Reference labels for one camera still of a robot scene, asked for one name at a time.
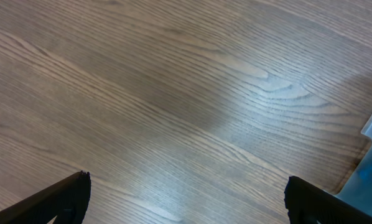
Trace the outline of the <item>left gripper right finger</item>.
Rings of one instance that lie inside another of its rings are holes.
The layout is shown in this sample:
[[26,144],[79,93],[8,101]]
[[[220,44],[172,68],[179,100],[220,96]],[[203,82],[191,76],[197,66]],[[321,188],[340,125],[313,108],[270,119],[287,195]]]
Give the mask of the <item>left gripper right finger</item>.
[[299,177],[289,177],[284,194],[291,224],[372,224],[371,216]]

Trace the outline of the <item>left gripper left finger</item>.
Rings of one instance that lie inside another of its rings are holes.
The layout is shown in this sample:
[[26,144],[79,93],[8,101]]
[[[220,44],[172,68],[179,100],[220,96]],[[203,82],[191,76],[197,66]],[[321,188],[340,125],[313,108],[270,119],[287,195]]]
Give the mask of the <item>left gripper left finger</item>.
[[91,195],[89,172],[71,176],[0,211],[0,223],[81,224]]

